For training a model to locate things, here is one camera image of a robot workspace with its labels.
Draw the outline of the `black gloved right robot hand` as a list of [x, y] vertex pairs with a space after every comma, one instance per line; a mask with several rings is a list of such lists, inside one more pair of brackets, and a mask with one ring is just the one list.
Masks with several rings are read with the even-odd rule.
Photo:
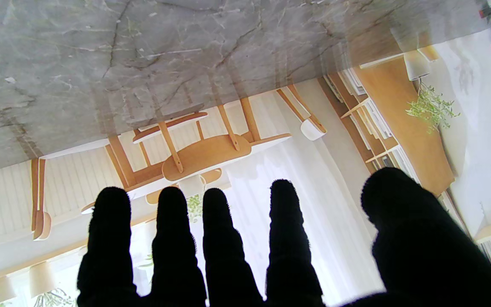
[[[323, 307], [322, 289], [293, 184], [270, 188], [266, 298], [245, 259], [224, 192], [203, 195], [203, 256], [198, 267], [187, 202], [177, 187], [159, 196], [150, 293], [139, 296], [130, 256], [131, 204], [119, 187], [97, 196], [77, 278], [80, 307]], [[401, 169], [365, 182], [361, 207], [377, 230], [372, 245], [384, 291], [348, 307], [491, 307], [491, 262], [437, 197]]]

